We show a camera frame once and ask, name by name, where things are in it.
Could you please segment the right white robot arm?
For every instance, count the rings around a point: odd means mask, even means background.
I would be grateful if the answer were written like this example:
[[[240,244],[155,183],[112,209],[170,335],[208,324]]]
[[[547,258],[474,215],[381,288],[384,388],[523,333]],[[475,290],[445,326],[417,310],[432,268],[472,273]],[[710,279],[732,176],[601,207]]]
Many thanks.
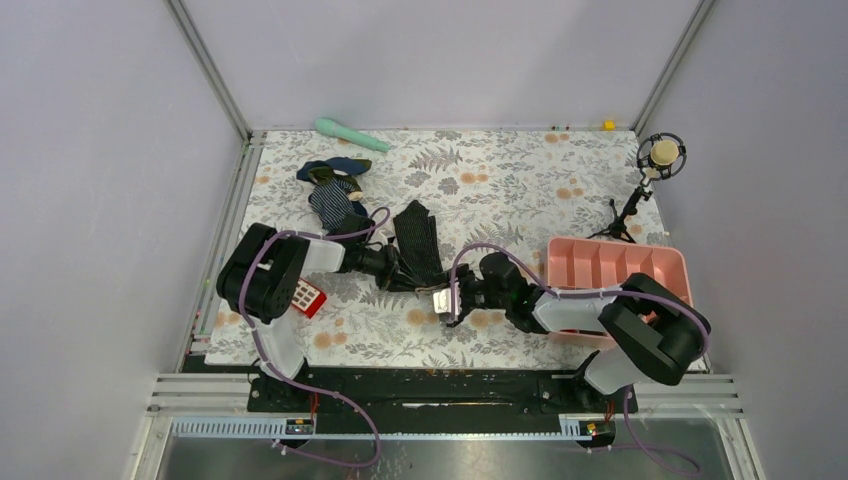
[[[573,396],[589,412],[635,383],[679,384],[708,349],[706,318],[645,273],[612,287],[562,290],[540,284],[511,253],[493,250],[477,271],[454,261],[445,280],[433,304],[450,327],[476,310],[500,310],[524,333],[607,335],[612,346],[591,354],[576,373]]]

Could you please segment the black striped underwear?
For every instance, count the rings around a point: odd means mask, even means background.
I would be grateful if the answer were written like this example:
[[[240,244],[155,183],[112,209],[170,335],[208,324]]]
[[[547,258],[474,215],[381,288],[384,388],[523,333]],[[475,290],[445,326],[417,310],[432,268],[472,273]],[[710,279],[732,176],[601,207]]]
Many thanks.
[[[416,292],[443,286],[446,273],[439,252],[435,217],[413,200],[393,220],[395,249],[388,274],[380,287],[389,292]]]

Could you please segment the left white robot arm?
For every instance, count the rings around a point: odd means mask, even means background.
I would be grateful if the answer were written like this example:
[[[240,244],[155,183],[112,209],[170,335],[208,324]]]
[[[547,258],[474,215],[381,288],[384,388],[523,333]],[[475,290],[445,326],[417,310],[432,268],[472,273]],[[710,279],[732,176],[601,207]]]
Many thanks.
[[[308,381],[298,376],[306,359],[294,333],[292,301],[300,280],[358,272],[373,277],[380,290],[416,289],[399,250],[373,239],[376,228],[370,222],[364,230],[321,236],[254,223],[220,271],[216,292],[248,324],[260,368],[276,378],[272,398],[285,410],[301,409],[310,397]]]

